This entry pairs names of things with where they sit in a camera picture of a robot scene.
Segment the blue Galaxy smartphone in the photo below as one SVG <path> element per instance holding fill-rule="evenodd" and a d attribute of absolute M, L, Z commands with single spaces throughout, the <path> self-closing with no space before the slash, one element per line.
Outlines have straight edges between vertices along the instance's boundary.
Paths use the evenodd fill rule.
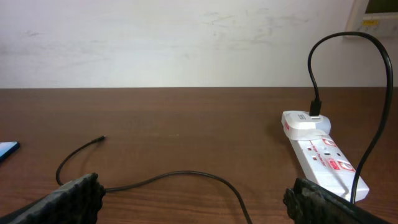
<path fill-rule="evenodd" d="M 1 142 L 0 143 L 0 162 L 6 160 L 11 154 L 16 152 L 20 148 L 20 143 L 17 141 L 13 142 Z"/>

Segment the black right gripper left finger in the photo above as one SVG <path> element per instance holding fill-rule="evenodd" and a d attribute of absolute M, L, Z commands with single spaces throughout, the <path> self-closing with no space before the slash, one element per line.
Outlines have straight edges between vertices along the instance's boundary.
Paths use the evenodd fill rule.
<path fill-rule="evenodd" d="M 105 193 L 98 174 L 86 174 L 1 217 L 1 224 L 95 224 Z"/>

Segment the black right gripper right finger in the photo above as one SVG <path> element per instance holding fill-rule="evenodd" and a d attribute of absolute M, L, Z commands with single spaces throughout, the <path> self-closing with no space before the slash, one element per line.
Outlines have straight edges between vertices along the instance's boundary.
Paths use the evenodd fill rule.
<path fill-rule="evenodd" d="M 308 179 L 297 178 L 283 203 L 295 224 L 388 224 Z"/>

